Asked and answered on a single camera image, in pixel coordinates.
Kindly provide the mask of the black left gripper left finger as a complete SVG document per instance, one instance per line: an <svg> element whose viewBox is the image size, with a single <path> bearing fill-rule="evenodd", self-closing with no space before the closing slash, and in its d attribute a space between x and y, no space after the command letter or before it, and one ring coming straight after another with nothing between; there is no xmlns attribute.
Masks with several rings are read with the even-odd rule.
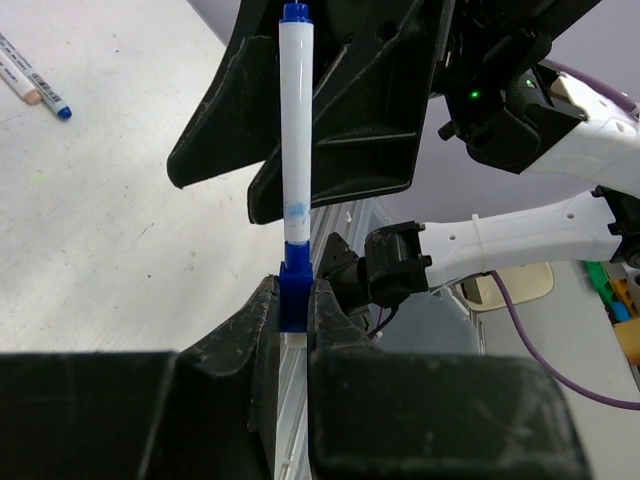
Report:
<svg viewBox="0 0 640 480"><path fill-rule="evenodd" d="M261 280L242 307L181 352L156 360L152 416L138 479L271 479L279 379L279 280Z"/></svg>

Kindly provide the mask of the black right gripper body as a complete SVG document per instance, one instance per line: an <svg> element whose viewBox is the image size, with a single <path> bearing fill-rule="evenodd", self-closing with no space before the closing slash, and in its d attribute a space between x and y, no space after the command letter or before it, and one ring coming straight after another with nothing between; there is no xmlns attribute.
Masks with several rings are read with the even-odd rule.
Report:
<svg viewBox="0 0 640 480"><path fill-rule="evenodd" d="M443 66L433 81L449 121L438 131L476 162L520 174L586 121L553 92L560 71L553 41L595 7L593 1L458 1Z"/></svg>

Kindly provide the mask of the dark blue pen cap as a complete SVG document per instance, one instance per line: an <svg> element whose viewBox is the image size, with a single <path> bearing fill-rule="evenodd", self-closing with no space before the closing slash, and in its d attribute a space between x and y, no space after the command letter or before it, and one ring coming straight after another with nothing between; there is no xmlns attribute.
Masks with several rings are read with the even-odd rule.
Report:
<svg viewBox="0 0 640 480"><path fill-rule="evenodd" d="M307 315L313 283L311 243L286 242L279 272L279 329L290 348L305 348L307 345Z"/></svg>

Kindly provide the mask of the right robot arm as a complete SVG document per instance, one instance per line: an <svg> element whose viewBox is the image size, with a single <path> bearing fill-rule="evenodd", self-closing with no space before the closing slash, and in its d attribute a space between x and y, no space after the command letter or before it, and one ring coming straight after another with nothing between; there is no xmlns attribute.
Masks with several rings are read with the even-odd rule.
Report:
<svg viewBox="0 0 640 480"><path fill-rule="evenodd" d="M281 221L285 299L312 279L314 208L408 189L429 102L443 140L513 174L594 190L539 208L381 228L332 266L344 309L555 260L639 261L639 115L549 59L590 1L243 1L215 77L167 160L184 188L259 164L254 224Z"/></svg>

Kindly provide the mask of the orange capped white marker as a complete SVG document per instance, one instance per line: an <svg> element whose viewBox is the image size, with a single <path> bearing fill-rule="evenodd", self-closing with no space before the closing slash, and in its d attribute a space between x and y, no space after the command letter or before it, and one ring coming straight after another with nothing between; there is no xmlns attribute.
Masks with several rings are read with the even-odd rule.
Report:
<svg viewBox="0 0 640 480"><path fill-rule="evenodd" d="M26 76L13 64L9 57L0 53L1 78L28 105L37 105L42 101L38 90Z"/></svg>

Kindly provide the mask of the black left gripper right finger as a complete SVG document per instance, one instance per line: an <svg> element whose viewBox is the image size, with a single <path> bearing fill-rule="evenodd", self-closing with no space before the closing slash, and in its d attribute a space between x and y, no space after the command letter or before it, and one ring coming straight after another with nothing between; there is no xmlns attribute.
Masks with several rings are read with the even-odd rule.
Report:
<svg viewBox="0 0 640 480"><path fill-rule="evenodd" d="M308 314L308 458L314 479L383 479L385 354L347 317L328 282Z"/></svg>

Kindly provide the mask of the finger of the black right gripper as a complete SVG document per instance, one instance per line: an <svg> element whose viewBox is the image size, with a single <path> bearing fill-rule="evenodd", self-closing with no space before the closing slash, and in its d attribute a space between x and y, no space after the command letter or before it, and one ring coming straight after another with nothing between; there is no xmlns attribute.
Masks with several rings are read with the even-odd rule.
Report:
<svg viewBox="0 0 640 480"><path fill-rule="evenodd" d="M223 42L214 78L167 159L178 188L270 159L279 146L280 1L193 1Z"/></svg>
<svg viewBox="0 0 640 480"><path fill-rule="evenodd" d="M283 216L277 23L280 1L247 4L250 48L248 189L254 224ZM313 1L314 207L407 189L413 179L436 63L445 38L442 1Z"/></svg>

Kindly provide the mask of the blue ballpoint pen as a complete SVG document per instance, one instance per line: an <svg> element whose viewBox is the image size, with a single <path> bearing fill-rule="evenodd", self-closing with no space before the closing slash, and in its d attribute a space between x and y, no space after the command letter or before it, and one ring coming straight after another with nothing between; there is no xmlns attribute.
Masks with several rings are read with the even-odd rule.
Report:
<svg viewBox="0 0 640 480"><path fill-rule="evenodd" d="M38 90L45 104L59 119L70 120L72 118L72 110L68 103L53 90L51 85L39 73L36 72L28 60L4 35L1 35L1 50Z"/></svg>
<svg viewBox="0 0 640 480"><path fill-rule="evenodd" d="M279 22L281 168L284 238L310 240L314 25L301 2L283 6Z"/></svg>

